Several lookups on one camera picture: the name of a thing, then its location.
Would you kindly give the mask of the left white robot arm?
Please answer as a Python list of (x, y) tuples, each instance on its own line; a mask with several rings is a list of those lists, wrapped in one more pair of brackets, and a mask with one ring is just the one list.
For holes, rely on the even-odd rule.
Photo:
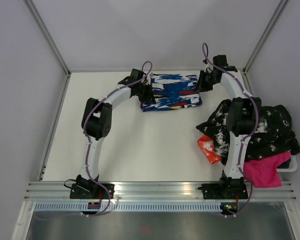
[(91, 97), (87, 100), (81, 121), (83, 134), (87, 138), (87, 152), (81, 176), (91, 180), (82, 185), (81, 193), (87, 198), (95, 198), (99, 193), (96, 182), (99, 179), (101, 148), (112, 128), (113, 110), (134, 96), (145, 102), (152, 102), (154, 97), (150, 94), (151, 75), (152, 69), (144, 72), (134, 68), (130, 75), (119, 81), (103, 98)]

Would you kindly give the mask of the blue white red patterned trousers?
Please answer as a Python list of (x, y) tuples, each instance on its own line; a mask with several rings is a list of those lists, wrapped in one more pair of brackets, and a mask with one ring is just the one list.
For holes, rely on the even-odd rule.
[(202, 104), (200, 94), (195, 92), (198, 83), (195, 74), (153, 74), (151, 83), (155, 103), (141, 103), (143, 112), (187, 109)]

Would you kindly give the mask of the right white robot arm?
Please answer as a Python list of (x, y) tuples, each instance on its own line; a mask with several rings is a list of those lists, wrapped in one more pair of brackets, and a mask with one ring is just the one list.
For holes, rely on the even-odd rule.
[(199, 72), (195, 91), (208, 92), (213, 85), (221, 84), (232, 98), (226, 117), (230, 144), (223, 173), (226, 178), (244, 177), (244, 162), (248, 143), (259, 124), (261, 100), (253, 97), (239, 80), (240, 72), (230, 66), (225, 55), (216, 55), (212, 61), (205, 59), (205, 69)]

